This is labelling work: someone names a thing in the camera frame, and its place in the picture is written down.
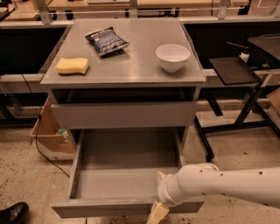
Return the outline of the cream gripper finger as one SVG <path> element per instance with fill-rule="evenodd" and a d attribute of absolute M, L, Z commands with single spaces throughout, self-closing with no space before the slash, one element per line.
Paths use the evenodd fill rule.
<path fill-rule="evenodd" d="M 155 201 L 150 210 L 146 224 L 159 224 L 159 222 L 169 213 L 170 208 L 162 202 Z"/>

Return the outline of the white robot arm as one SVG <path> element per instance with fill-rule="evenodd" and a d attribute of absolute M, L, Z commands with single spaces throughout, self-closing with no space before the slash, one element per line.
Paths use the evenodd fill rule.
<path fill-rule="evenodd" d="M 225 195 L 280 207 L 280 168 L 222 171 L 210 163 L 189 164 L 175 174 L 157 174 L 157 195 L 147 224 L 159 224 L 172 207 L 203 195 Z"/>

